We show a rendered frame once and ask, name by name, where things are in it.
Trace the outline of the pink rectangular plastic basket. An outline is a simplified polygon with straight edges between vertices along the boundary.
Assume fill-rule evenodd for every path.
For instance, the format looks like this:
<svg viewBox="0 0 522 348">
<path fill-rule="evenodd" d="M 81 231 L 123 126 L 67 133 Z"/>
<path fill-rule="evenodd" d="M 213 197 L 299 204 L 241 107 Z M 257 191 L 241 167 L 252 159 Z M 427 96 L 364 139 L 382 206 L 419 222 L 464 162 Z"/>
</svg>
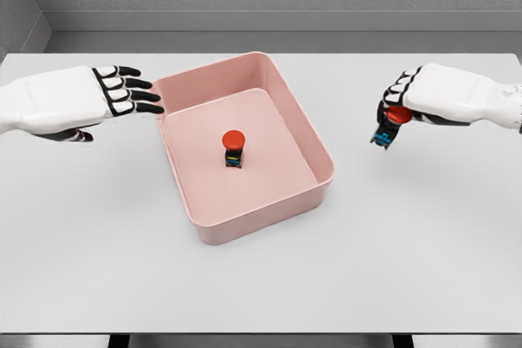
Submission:
<svg viewBox="0 0 522 348">
<path fill-rule="evenodd" d="M 153 84 L 157 119 L 188 218 L 223 244 L 316 208 L 334 162 L 269 55 L 250 52 Z M 242 168 L 225 165 L 222 137 L 246 137 Z"/>
</svg>

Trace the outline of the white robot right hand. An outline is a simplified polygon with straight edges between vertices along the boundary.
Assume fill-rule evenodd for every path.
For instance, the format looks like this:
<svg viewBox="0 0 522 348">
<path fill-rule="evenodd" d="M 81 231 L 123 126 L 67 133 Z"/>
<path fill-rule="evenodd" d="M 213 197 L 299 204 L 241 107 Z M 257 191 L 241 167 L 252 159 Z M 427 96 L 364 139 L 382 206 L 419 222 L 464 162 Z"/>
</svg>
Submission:
<svg viewBox="0 0 522 348">
<path fill-rule="evenodd" d="M 495 81 L 483 75 L 439 64 L 404 71 L 383 93 L 377 122 L 390 108 L 407 108 L 413 119 L 433 125 L 469 126 L 486 115 Z"/>
</svg>

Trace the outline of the red button industrial switch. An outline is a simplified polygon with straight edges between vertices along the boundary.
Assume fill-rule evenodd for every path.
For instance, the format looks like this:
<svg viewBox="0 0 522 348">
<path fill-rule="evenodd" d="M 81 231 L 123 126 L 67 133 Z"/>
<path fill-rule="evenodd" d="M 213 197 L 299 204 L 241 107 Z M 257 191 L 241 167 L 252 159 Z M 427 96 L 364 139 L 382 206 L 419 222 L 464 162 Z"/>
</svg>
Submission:
<svg viewBox="0 0 522 348">
<path fill-rule="evenodd" d="M 400 127 L 412 119 L 413 112 L 409 108 L 397 106 L 385 108 L 370 142 L 387 150 L 398 135 Z"/>
<path fill-rule="evenodd" d="M 242 168 L 246 143 L 245 135 L 239 130 L 228 130 L 222 137 L 222 145 L 225 148 L 225 165 L 227 167 Z"/>
</svg>

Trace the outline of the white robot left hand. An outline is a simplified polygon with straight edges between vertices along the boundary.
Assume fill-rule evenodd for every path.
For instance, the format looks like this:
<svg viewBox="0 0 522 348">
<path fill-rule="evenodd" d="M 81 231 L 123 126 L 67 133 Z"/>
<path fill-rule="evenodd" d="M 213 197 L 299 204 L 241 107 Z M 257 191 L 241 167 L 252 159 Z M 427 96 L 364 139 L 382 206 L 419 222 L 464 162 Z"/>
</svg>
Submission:
<svg viewBox="0 0 522 348">
<path fill-rule="evenodd" d="M 136 68 L 77 66 L 21 79 L 17 125 L 43 139 L 89 143 L 87 127 L 133 113 L 163 114 L 161 97 Z"/>
</svg>

